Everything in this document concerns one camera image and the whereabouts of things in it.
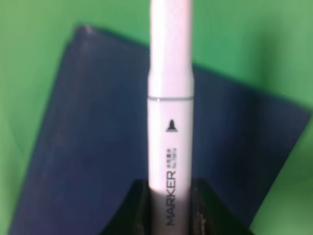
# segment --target white marker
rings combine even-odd
[[[152,235],[186,235],[193,136],[192,0],[151,0],[150,14],[148,149]]]

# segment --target blue notebook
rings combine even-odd
[[[95,235],[147,178],[149,49],[90,26],[61,61],[11,235]],[[287,100],[194,66],[193,176],[249,226],[310,119]]]

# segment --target blue fabric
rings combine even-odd
[[[97,234],[147,178],[148,48],[90,27],[65,51],[10,234]],[[194,66],[194,177],[247,226],[308,111]]]

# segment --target green background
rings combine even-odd
[[[313,107],[312,0],[194,0],[193,60]],[[0,0],[0,234],[66,41],[79,23],[149,43],[149,0]],[[257,213],[257,235],[313,234],[313,122]]]

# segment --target marker barrel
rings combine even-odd
[[[186,235],[192,164],[193,99],[148,99],[153,235]]]

